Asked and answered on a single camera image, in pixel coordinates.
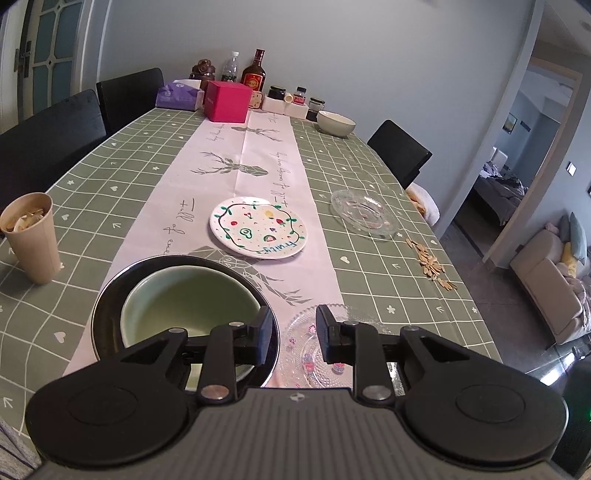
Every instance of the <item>brown figurine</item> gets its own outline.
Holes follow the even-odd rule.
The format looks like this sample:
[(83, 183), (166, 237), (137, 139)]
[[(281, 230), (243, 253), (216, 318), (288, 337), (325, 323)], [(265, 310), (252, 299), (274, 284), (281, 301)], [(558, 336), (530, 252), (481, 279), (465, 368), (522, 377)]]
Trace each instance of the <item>brown figurine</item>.
[(212, 65), (209, 59), (201, 59), (193, 66), (193, 71), (190, 73), (191, 80), (201, 80), (201, 90), (207, 91), (207, 83), (210, 80), (215, 80), (216, 68)]

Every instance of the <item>bedroom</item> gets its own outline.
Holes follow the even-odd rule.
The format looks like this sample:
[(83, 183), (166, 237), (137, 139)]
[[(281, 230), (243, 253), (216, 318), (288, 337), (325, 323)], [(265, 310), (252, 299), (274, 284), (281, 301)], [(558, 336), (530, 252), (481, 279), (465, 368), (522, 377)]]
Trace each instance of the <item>bedroom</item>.
[(533, 62), (494, 149), (454, 222), (484, 256), (533, 183), (563, 121), (574, 82)]

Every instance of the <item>plastic water bottle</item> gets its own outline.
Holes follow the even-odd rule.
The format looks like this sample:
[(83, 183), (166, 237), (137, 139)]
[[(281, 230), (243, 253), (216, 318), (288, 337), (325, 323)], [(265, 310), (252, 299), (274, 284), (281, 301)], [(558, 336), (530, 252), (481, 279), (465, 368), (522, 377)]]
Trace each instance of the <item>plastic water bottle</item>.
[(228, 60), (223, 66), (222, 70), (222, 81), (223, 82), (235, 82), (236, 73), (238, 72), (238, 52), (232, 52), (232, 59)]

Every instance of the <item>chair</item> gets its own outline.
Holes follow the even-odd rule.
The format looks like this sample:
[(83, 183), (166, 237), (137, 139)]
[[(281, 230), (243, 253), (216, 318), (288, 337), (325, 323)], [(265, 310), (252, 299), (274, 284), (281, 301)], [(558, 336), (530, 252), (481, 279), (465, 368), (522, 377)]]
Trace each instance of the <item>chair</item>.
[(96, 84), (100, 111), (109, 135), (121, 130), (156, 105), (164, 86), (160, 69), (149, 69)]
[(14, 199), (44, 192), (104, 139), (93, 90), (33, 115), (0, 135), (0, 213)]
[(368, 141), (392, 174), (406, 189), (432, 153), (391, 120), (386, 120)]

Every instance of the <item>plate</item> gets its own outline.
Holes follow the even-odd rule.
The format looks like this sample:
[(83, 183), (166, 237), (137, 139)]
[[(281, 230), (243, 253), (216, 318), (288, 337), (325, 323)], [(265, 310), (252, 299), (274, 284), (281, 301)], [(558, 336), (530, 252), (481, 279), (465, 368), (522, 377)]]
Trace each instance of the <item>plate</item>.
[(298, 253), (308, 232), (298, 215), (265, 199), (235, 197), (213, 209), (213, 234), (230, 250), (246, 257), (278, 260)]
[[(322, 358), (316, 336), (316, 307), (310, 307), (298, 313), (281, 335), (278, 363), (281, 386), (285, 388), (351, 388), (353, 368), (345, 364), (329, 365)], [(390, 333), (379, 320), (367, 318), (351, 307), (329, 303), (328, 308), (337, 322), (356, 320), (369, 323), (380, 333)], [(404, 395), (396, 364), (389, 362), (388, 370), (394, 392), (396, 395)]]
[[(159, 255), (146, 258), (119, 272), (99, 293), (90, 321), (92, 347), (97, 359), (111, 358), (125, 348), (121, 338), (121, 310), (131, 290), (152, 273), (176, 265), (196, 265), (225, 273), (243, 284), (259, 304), (270, 307), (265, 297), (251, 282), (217, 262), (194, 255)], [(237, 382), (239, 394), (248, 387), (264, 386), (269, 381), (279, 357), (279, 339), (279, 327), (273, 316), (273, 330), (267, 358), (263, 365), (253, 368), (244, 379)]]
[(330, 196), (330, 202), (340, 217), (358, 230), (375, 235), (392, 235), (402, 225), (388, 206), (367, 194), (339, 190)]

